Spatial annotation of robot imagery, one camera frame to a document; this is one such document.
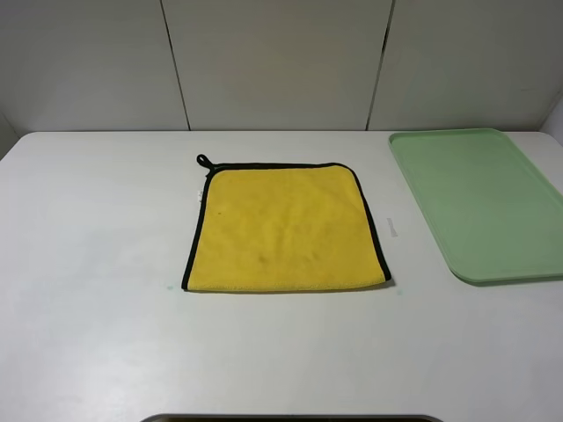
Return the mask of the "yellow towel with black trim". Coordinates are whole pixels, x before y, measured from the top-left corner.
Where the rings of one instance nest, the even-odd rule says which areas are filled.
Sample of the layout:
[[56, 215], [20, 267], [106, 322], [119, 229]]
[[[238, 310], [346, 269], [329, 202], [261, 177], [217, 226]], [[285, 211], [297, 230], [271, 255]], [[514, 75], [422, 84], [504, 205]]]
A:
[[295, 293], [383, 287], [391, 271], [360, 179], [340, 163], [196, 162], [208, 173], [181, 287]]

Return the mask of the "light green plastic tray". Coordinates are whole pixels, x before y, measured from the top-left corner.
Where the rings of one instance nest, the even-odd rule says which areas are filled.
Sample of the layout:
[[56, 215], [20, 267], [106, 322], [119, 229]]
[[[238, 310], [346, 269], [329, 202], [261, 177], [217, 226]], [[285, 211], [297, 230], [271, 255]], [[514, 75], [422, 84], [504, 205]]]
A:
[[495, 129], [398, 132], [389, 144], [451, 272], [475, 286], [562, 276], [562, 195]]

